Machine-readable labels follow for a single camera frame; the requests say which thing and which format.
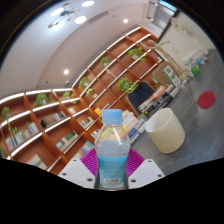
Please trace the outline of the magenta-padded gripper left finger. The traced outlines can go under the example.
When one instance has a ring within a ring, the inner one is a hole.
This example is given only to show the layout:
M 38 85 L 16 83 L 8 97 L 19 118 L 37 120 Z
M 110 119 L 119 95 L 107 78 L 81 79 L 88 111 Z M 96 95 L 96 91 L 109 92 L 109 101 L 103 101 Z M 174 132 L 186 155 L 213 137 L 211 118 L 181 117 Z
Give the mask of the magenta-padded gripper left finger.
M 81 158 L 72 158 L 58 176 L 81 187 L 94 189 L 97 173 L 97 156 L 95 150 L 92 149 Z

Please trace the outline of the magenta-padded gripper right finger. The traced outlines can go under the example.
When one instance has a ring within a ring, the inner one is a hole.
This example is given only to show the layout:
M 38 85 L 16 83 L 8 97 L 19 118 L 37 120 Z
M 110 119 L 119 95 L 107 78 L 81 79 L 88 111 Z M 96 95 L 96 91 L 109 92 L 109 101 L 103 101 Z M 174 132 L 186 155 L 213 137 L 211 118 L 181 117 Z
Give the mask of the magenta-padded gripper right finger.
M 128 155 L 128 188 L 143 187 L 164 177 L 164 173 L 153 159 L 144 159 L 134 149 Z

